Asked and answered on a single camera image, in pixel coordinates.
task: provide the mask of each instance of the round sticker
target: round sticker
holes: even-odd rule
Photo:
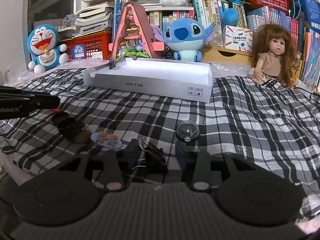
[[[85,47],[83,45],[76,45],[71,51],[71,55],[75,59],[82,59],[86,56]]]

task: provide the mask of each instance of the black and white checkered fabric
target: black and white checkered fabric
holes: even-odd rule
[[[320,211],[320,105],[299,91],[249,78],[215,79],[212,103],[190,102],[133,92],[85,87],[86,69],[57,70],[22,85],[61,98],[60,108],[82,120],[92,132],[117,134],[124,145],[140,136],[175,159],[174,129],[184,120],[199,125],[196,147],[210,154],[236,153],[298,185],[305,193],[300,218]],[[101,147],[72,144],[52,125],[52,111],[0,122],[0,148],[20,168],[39,174],[70,155],[98,154]]]

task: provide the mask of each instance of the stitch plush toy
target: stitch plush toy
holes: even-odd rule
[[[62,44],[55,47],[58,39],[58,31],[49,24],[40,25],[30,33],[27,47],[29,52],[36,57],[29,62],[28,67],[33,69],[36,74],[68,61],[68,54],[60,54],[60,52],[67,50],[67,45]]]
[[[163,41],[174,50],[174,59],[200,62],[199,51],[206,42],[212,41],[215,35],[214,24],[204,29],[201,24],[190,18],[175,20],[163,32],[155,26],[155,38]]]

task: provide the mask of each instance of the black cup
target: black cup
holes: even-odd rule
[[[69,140],[73,140],[82,131],[82,125],[72,117],[60,120],[57,128],[60,134]]]
[[[69,118],[69,115],[66,112],[59,112],[53,115],[51,118],[51,122],[54,126],[58,126],[58,124],[64,120]]]

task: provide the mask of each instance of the pink house model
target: pink house model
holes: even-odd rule
[[[109,44],[112,58],[160,58],[164,43],[156,41],[145,9],[133,2],[124,5],[114,43]]]

